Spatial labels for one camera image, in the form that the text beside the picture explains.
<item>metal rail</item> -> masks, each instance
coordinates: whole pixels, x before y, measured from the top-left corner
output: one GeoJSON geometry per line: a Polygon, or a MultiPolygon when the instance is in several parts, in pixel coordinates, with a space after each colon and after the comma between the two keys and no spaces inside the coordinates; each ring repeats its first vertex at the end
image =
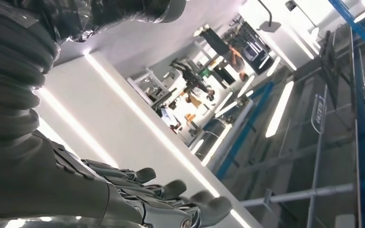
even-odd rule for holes
{"type": "MultiPolygon", "coordinates": [[[[323,134],[324,134],[324,128],[325,128],[325,119],[327,114],[327,92],[328,92],[328,86],[325,85],[324,90],[324,117],[323,117],[323,124],[322,124],[322,131],[318,136],[318,143],[317,143],[317,154],[316,154],[316,164],[314,166],[314,176],[313,176],[313,183],[311,185],[311,190],[315,190],[317,188],[317,181],[318,181],[318,173],[321,163],[321,153],[322,153],[322,141],[323,141],[323,134]]],[[[307,217],[307,228],[312,228],[314,223],[314,209],[316,204],[316,196],[312,195],[310,198],[310,206],[308,207],[308,217],[307,217]]]]}
{"type": "MultiPolygon", "coordinates": [[[[309,199],[312,196],[314,196],[314,197],[331,196],[331,195],[340,194],[340,193],[352,192],[354,190],[355,190],[355,185],[353,183],[341,184],[341,185],[336,185],[336,186],[326,186],[326,187],[317,188],[317,189],[309,189],[309,190],[304,190],[304,191],[297,191],[297,192],[291,192],[291,193],[271,196],[269,199],[269,202],[270,203],[291,202],[291,201],[296,201],[296,200],[309,199]]],[[[242,204],[242,206],[248,208],[248,207],[255,207],[255,206],[263,205],[264,201],[265,201],[265,198],[263,197],[263,198],[253,199],[253,200],[250,199],[250,200],[241,201],[240,203],[242,204]]]]}

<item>blue frame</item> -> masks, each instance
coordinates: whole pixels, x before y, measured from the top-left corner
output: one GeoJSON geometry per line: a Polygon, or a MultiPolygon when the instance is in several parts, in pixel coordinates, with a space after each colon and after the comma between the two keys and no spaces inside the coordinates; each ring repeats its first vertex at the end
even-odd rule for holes
{"type": "Polygon", "coordinates": [[[365,42],[365,29],[360,23],[355,23],[355,18],[349,12],[347,7],[341,0],[328,0],[331,5],[339,12],[339,14],[347,21],[347,23],[352,27],[352,30],[355,31],[360,38],[365,42]]]}
{"type": "Polygon", "coordinates": [[[356,116],[357,116],[357,157],[359,160],[359,183],[360,192],[360,209],[362,228],[365,228],[365,99],[363,88],[363,67],[361,56],[358,48],[354,48],[354,66],[355,66],[355,98],[356,98],[356,116]]]}
{"type": "MultiPolygon", "coordinates": [[[[255,120],[258,118],[258,115],[261,113],[262,108],[264,107],[269,95],[271,94],[273,86],[274,86],[273,82],[269,82],[266,86],[264,86],[265,89],[263,89],[262,97],[261,97],[260,101],[258,102],[257,107],[254,110],[254,113],[252,114],[252,116],[250,117],[250,119],[248,120],[246,125],[244,126],[244,128],[241,131],[240,135],[238,136],[236,142],[234,142],[227,157],[229,157],[229,158],[236,157],[241,146],[243,145],[244,141],[246,140],[248,134],[251,131],[251,126],[255,123],[255,120]]],[[[260,94],[260,92],[257,93],[257,91],[256,91],[253,95],[259,95],[259,94],[260,94]]],[[[226,176],[227,171],[229,170],[229,167],[231,166],[231,164],[232,164],[231,159],[225,159],[223,161],[220,168],[216,172],[216,177],[219,180],[222,180],[226,176]]]]}

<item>person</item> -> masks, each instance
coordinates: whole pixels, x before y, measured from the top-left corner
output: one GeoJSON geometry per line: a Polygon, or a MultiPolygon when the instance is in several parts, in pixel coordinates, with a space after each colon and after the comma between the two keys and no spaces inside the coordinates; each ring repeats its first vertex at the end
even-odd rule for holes
{"type": "Polygon", "coordinates": [[[213,89],[208,88],[191,70],[191,68],[183,63],[177,62],[177,60],[173,60],[170,64],[171,67],[175,68],[176,70],[181,71],[182,77],[187,82],[187,90],[190,90],[194,87],[199,88],[203,92],[207,93],[208,100],[213,101],[213,96],[215,95],[215,91],[213,89]]]}
{"type": "Polygon", "coordinates": [[[215,50],[215,52],[226,59],[226,61],[231,65],[231,67],[240,75],[240,78],[244,80],[245,64],[243,57],[240,52],[234,49],[231,45],[227,45],[219,36],[216,34],[209,25],[201,27],[194,33],[195,36],[201,36],[205,38],[209,46],[215,50]]]}

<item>metal pole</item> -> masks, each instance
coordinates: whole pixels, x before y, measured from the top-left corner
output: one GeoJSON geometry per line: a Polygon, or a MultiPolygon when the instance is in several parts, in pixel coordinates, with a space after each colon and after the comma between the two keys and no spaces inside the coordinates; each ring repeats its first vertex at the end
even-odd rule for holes
{"type": "MultiPolygon", "coordinates": [[[[282,195],[275,195],[271,196],[269,202],[270,203],[283,203],[283,202],[290,202],[290,201],[296,201],[296,200],[305,200],[308,198],[311,198],[312,196],[331,196],[339,193],[347,193],[352,192],[355,189],[355,186],[353,183],[349,184],[341,184],[336,186],[326,186],[318,189],[309,189],[304,191],[297,191],[297,192],[291,192],[286,193],[282,195]]],[[[244,207],[255,207],[263,205],[264,198],[258,198],[258,199],[250,199],[246,201],[241,201],[240,203],[244,207]]]]}
{"type": "MultiPolygon", "coordinates": [[[[355,141],[354,136],[349,136],[348,133],[346,133],[343,136],[340,136],[332,141],[328,141],[324,144],[324,151],[323,152],[327,152],[332,148],[336,148],[338,146],[343,146],[349,143],[353,143],[355,141]]],[[[237,171],[236,173],[234,173],[234,175],[229,175],[226,176],[226,178],[233,178],[234,176],[237,176],[238,174],[243,174],[243,173],[251,173],[251,172],[255,172],[255,171],[260,171],[260,170],[264,170],[270,167],[274,167],[277,165],[282,165],[288,162],[292,162],[296,159],[299,158],[303,158],[303,157],[307,157],[307,156],[311,156],[314,155],[316,153],[316,145],[311,145],[308,146],[304,149],[295,151],[295,152],[291,152],[291,153],[287,153],[287,154],[283,154],[281,157],[276,157],[276,158],[271,158],[268,161],[265,162],[261,162],[261,163],[257,163],[254,165],[251,165],[249,167],[245,167],[239,171],[237,171]]]]}
{"type": "Polygon", "coordinates": [[[282,151],[283,151],[283,147],[285,146],[286,136],[288,135],[288,131],[289,131],[289,127],[290,127],[290,122],[291,122],[291,119],[289,118],[289,123],[288,123],[288,126],[286,127],[285,136],[283,136],[282,146],[280,147],[279,157],[281,157],[282,151]]]}
{"type": "MultiPolygon", "coordinates": [[[[321,163],[321,153],[322,153],[322,137],[324,134],[324,128],[325,128],[325,119],[327,114],[327,91],[328,87],[325,85],[325,91],[324,91],[324,100],[325,100],[325,107],[324,107],[324,123],[322,125],[323,130],[321,131],[320,135],[318,136],[318,144],[317,144],[317,154],[316,154],[316,164],[314,166],[314,176],[313,176],[313,184],[311,185],[311,189],[314,190],[317,188],[317,181],[318,181],[318,172],[319,167],[321,163]]],[[[310,198],[310,206],[308,208],[308,217],[307,217],[307,228],[313,227],[314,222],[314,207],[316,204],[316,197],[313,195],[310,198]]]]}

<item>black wrapped part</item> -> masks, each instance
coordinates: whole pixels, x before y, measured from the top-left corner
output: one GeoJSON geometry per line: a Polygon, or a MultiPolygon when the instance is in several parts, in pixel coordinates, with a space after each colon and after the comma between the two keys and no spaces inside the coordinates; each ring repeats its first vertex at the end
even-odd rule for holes
{"type": "MultiPolygon", "coordinates": [[[[158,22],[153,19],[161,10],[151,4],[118,1],[140,2],[139,18],[150,12],[147,21],[158,22]]],[[[33,108],[39,99],[33,90],[43,86],[59,44],[83,39],[94,23],[92,6],[90,0],[0,0],[0,218],[61,215],[90,218],[97,225],[142,223],[141,214],[113,185],[89,175],[89,169],[62,153],[64,148],[36,131],[33,108]]],[[[126,12],[133,10],[124,9],[112,23],[138,19],[137,14],[124,17],[126,12]]]]}
{"type": "Polygon", "coordinates": [[[40,21],[62,44],[84,42],[127,20],[172,22],[182,15],[185,4],[186,0],[0,0],[0,14],[25,28],[40,21]]]}

